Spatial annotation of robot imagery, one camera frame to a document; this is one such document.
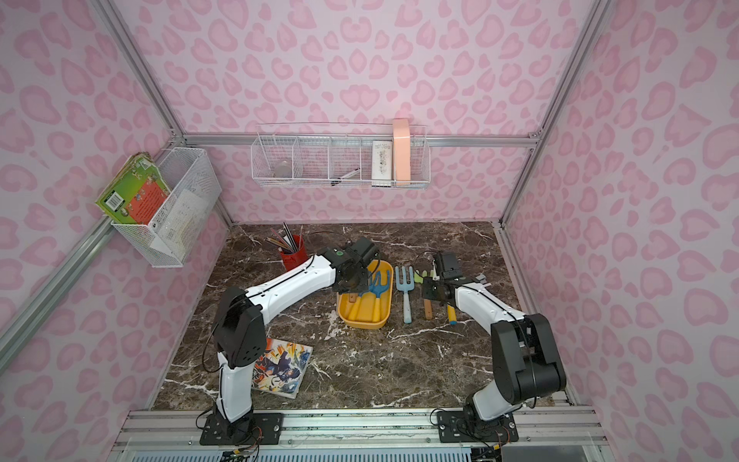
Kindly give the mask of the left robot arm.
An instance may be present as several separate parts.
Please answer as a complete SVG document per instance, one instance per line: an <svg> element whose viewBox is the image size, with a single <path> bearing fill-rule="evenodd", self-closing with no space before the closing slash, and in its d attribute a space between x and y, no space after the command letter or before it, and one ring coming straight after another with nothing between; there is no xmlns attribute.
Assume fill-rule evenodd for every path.
<svg viewBox="0 0 739 462"><path fill-rule="evenodd" d="M369 288L370 265L379 247L367 238L329 246L306 262L256 286L230 287L219 301L212 327L217 352L219 394L214 414L229 425L253 421L252 375L267 351L268 326L283 312L316 292L359 293Z"/></svg>

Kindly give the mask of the blue rake yellow handle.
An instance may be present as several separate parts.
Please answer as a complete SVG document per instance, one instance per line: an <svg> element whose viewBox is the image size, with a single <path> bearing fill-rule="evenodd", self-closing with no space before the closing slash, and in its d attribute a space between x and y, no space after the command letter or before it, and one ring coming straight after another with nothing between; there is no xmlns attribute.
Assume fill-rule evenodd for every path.
<svg viewBox="0 0 739 462"><path fill-rule="evenodd" d="M381 319L381 296L390 289L391 280L390 271L384 271L384 273L377 271L371 278L371 287L369 290L375 296L375 300L373 301L373 317L371 318L373 323L378 323Z"/></svg>

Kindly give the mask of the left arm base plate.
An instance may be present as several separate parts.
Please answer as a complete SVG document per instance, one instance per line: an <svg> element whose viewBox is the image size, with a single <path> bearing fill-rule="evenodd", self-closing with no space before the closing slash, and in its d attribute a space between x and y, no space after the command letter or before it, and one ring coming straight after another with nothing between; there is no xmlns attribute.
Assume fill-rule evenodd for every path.
<svg viewBox="0 0 739 462"><path fill-rule="evenodd" d="M255 444L274 446L279 443L285 415L249 412L235 423L214 410L201 429L200 446L250 447Z"/></svg>

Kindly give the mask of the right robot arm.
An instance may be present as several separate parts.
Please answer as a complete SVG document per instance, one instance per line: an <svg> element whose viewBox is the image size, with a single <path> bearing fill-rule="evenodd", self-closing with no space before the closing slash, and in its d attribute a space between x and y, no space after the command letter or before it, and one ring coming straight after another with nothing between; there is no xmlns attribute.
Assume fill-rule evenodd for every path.
<svg viewBox="0 0 739 462"><path fill-rule="evenodd" d="M494 421L528 400L566 389L565 368L548 319L512 308L482 283L463 275L454 253L434 253L433 271L423 279L421 293L426 300L467 314L490 335L493 379L469 396L465 405L469 420Z"/></svg>

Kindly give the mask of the light blue hand fork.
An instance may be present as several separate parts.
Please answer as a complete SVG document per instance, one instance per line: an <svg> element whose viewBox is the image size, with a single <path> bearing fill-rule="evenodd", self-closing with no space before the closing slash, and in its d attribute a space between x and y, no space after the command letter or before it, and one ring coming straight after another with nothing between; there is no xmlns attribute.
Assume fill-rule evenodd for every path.
<svg viewBox="0 0 739 462"><path fill-rule="evenodd" d="M406 325L412 323L410 292L415 289L414 269L411 266L395 267L396 290L403 296L403 320Z"/></svg>

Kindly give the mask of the yellow plastic storage box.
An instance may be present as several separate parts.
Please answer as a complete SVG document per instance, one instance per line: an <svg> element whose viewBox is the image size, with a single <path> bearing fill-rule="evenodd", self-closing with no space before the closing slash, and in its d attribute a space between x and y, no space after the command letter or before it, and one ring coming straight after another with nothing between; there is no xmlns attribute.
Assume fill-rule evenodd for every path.
<svg viewBox="0 0 739 462"><path fill-rule="evenodd" d="M337 313L339 317L350 327L360 329L379 329L386 325L391 312L392 305L392 288L394 283L394 269L385 260L375 260L369 265L369 273L371 278L377 271L384 273L384 271L390 271L392 280L390 282L390 289L381 296L381 319L378 323L373 323L371 318L373 317L373 301L375 296L369 292L361 294L344 294L337 296Z"/></svg>

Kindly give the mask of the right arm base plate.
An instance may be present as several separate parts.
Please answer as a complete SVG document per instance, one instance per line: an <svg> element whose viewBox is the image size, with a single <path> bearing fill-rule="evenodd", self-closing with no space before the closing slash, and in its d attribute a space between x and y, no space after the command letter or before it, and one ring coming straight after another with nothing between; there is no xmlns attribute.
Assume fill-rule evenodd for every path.
<svg viewBox="0 0 739 462"><path fill-rule="evenodd" d="M482 443L503 446L519 441L519 431L512 414L492 421L482 421L463 410L435 409L429 421L436 427L442 443Z"/></svg>

